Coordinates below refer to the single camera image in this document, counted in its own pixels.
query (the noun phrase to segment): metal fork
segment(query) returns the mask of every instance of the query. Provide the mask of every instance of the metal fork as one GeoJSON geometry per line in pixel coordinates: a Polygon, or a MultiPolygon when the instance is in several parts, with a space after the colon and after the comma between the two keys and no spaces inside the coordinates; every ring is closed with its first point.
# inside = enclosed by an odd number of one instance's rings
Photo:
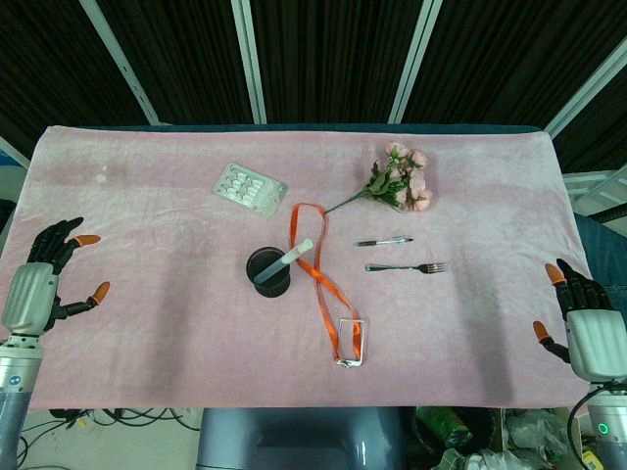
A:
{"type": "Polygon", "coordinates": [[[446,271],[446,265],[443,262],[431,262],[421,264],[420,266],[388,266],[385,264],[367,264],[365,270],[368,272],[385,271],[388,269],[416,269],[424,274],[435,274],[436,272],[446,271]]]}

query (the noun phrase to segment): pink towel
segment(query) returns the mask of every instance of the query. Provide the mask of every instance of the pink towel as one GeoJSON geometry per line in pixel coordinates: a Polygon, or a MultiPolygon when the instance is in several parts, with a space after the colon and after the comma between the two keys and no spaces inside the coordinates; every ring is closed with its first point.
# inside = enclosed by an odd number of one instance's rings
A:
{"type": "MultiPolygon", "coordinates": [[[[59,293],[109,297],[45,335],[33,407],[454,404],[553,406],[586,391],[538,345],[564,328],[544,263],[588,273],[549,135],[333,132],[141,133],[53,127],[37,144],[0,264],[0,299],[37,232],[82,215],[102,241],[74,253],[59,293]],[[367,321],[362,367],[336,365],[297,265],[285,295],[245,273],[259,247],[288,248],[299,202],[357,192],[385,144],[429,159],[434,202],[398,214],[357,201],[330,216],[322,268],[367,321]],[[229,162],[288,184],[265,219],[212,194],[229,162]],[[356,248],[410,235],[414,242],[356,248]],[[443,274],[366,273],[368,262],[448,264],[443,274]]],[[[316,239],[317,215],[300,236],[316,239]]],[[[329,301],[335,319],[345,315],[329,301]]]]}

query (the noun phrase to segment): cable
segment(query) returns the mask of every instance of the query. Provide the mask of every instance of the cable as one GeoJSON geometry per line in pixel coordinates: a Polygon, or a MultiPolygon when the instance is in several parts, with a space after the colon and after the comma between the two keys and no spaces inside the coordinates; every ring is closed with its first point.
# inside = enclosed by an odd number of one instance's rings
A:
{"type": "Polygon", "coordinates": [[[46,429],[43,433],[40,433],[35,439],[33,439],[30,444],[28,443],[28,441],[23,438],[22,436],[20,436],[20,439],[24,439],[24,443],[26,444],[26,447],[24,448],[24,450],[22,451],[22,453],[20,453],[20,455],[18,455],[18,458],[21,458],[22,456],[24,456],[24,458],[22,458],[22,461],[20,462],[21,466],[24,464],[24,462],[26,461],[26,457],[28,456],[28,450],[34,446],[34,444],[39,441],[39,439],[41,439],[43,436],[45,436],[48,433],[51,433],[52,431],[54,431],[55,429],[60,428],[61,426],[63,426],[64,424],[66,424],[66,422],[62,422],[61,424],[57,424],[56,426],[53,426],[52,428],[46,429]]]}
{"type": "Polygon", "coordinates": [[[124,411],[130,411],[131,413],[136,414],[136,416],[131,416],[130,418],[124,418],[124,419],[138,419],[138,418],[141,418],[142,416],[147,416],[148,413],[150,413],[153,409],[155,408],[148,408],[146,411],[140,412],[132,408],[124,408],[123,409],[124,411]]]}
{"type": "Polygon", "coordinates": [[[132,409],[132,408],[124,408],[124,411],[130,411],[131,413],[136,414],[137,416],[131,416],[129,418],[123,418],[124,421],[128,421],[129,419],[137,419],[137,418],[141,418],[142,416],[149,418],[149,419],[154,419],[157,421],[171,421],[172,419],[176,419],[176,416],[173,416],[172,418],[160,418],[159,416],[151,416],[148,413],[150,411],[152,411],[155,408],[149,408],[148,410],[144,411],[143,413],[140,411],[137,411],[136,409],[132,409]]]}
{"type": "Polygon", "coordinates": [[[20,468],[26,461],[26,458],[28,457],[28,448],[29,448],[28,441],[23,436],[20,436],[20,441],[24,443],[24,450],[22,451],[22,453],[24,454],[24,457],[22,458],[22,460],[20,460],[20,463],[18,463],[18,468],[20,468]]]}
{"type": "Polygon", "coordinates": [[[99,424],[100,426],[112,426],[112,425],[114,425],[116,423],[120,423],[123,426],[128,426],[129,428],[143,428],[144,426],[150,426],[154,422],[159,421],[160,419],[162,419],[164,414],[166,414],[167,410],[168,410],[167,408],[164,408],[164,410],[161,412],[161,414],[159,416],[153,417],[152,421],[148,421],[146,423],[141,423],[141,424],[127,423],[123,419],[118,419],[118,418],[116,418],[114,416],[114,414],[109,409],[106,409],[106,408],[103,409],[103,412],[114,420],[112,423],[101,423],[101,422],[97,421],[95,417],[93,417],[92,419],[93,419],[94,423],[99,424]]]}
{"type": "Polygon", "coordinates": [[[572,437],[572,423],[575,420],[575,414],[577,414],[577,411],[579,411],[579,408],[581,408],[586,403],[586,401],[588,401],[592,397],[597,396],[601,392],[612,392],[616,390],[627,390],[627,389],[624,386],[619,386],[619,385],[614,385],[614,384],[602,384],[596,390],[589,392],[582,399],[577,401],[577,404],[573,406],[572,410],[570,411],[570,414],[568,415],[568,422],[566,423],[566,430],[568,432],[568,443],[570,444],[570,449],[572,450],[572,453],[575,455],[575,458],[579,462],[579,465],[581,465],[581,468],[583,468],[584,470],[588,470],[588,466],[585,464],[585,462],[581,458],[581,455],[577,451],[577,447],[575,447],[575,442],[572,437]]]}
{"type": "Polygon", "coordinates": [[[169,412],[171,413],[171,415],[174,417],[174,419],[178,422],[178,424],[180,424],[183,428],[187,428],[190,431],[200,431],[200,428],[193,428],[185,423],[183,423],[180,418],[178,416],[176,416],[176,414],[174,413],[174,410],[172,408],[168,408],[169,412]]]}
{"type": "Polygon", "coordinates": [[[36,426],[30,426],[29,428],[22,429],[22,432],[26,433],[26,432],[30,431],[31,429],[40,428],[41,426],[45,426],[46,424],[52,424],[52,423],[65,423],[65,421],[63,421],[61,419],[55,419],[53,421],[48,421],[48,422],[45,422],[45,423],[37,424],[36,426]]]}

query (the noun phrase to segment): pen holder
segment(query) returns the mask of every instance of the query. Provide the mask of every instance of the pen holder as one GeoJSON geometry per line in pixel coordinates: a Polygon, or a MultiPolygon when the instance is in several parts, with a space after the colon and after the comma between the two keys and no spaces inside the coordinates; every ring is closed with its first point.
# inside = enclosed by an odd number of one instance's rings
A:
{"type": "Polygon", "coordinates": [[[277,259],[285,255],[281,250],[274,247],[263,247],[256,250],[246,262],[246,275],[255,286],[257,292],[264,297],[278,297],[290,287],[290,266],[285,266],[272,277],[257,284],[253,279],[277,259]]]}

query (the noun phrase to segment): black robotic finger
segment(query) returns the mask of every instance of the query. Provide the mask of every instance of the black robotic finger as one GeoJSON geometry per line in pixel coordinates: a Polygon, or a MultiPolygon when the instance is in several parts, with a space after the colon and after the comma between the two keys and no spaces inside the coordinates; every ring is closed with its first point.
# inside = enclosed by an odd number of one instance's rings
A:
{"type": "Polygon", "coordinates": [[[581,284],[586,294],[588,308],[601,308],[601,301],[597,295],[597,289],[595,289],[595,282],[584,278],[581,280],[581,284]]]}
{"type": "Polygon", "coordinates": [[[32,243],[32,248],[30,248],[30,254],[28,255],[27,262],[37,262],[39,261],[39,254],[45,249],[45,244],[47,243],[50,232],[55,230],[57,224],[50,225],[48,228],[39,232],[39,234],[35,237],[35,241],[32,243]]]}
{"type": "Polygon", "coordinates": [[[561,272],[563,272],[566,283],[568,284],[568,290],[572,296],[573,308],[576,310],[587,308],[588,301],[586,300],[586,292],[582,285],[582,279],[585,280],[585,277],[575,271],[570,267],[570,264],[561,258],[557,260],[557,265],[559,269],[561,269],[561,272]]]}
{"type": "Polygon", "coordinates": [[[53,256],[53,258],[48,261],[53,266],[52,273],[59,274],[66,264],[68,264],[74,250],[79,247],[80,244],[75,238],[72,238],[63,244],[62,247],[57,250],[57,253],[53,256]]]}
{"type": "Polygon", "coordinates": [[[607,295],[607,292],[605,291],[603,286],[597,281],[592,281],[592,285],[597,293],[597,299],[599,299],[598,308],[602,308],[605,310],[614,310],[614,307],[611,305],[611,301],[609,300],[609,296],[607,295]]]}
{"type": "Polygon", "coordinates": [[[57,250],[65,243],[66,237],[70,233],[68,230],[68,224],[66,220],[59,222],[55,225],[55,229],[50,233],[50,237],[45,246],[42,247],[41,253],[37,260],[43,262],[50,262],[57,250]]]}

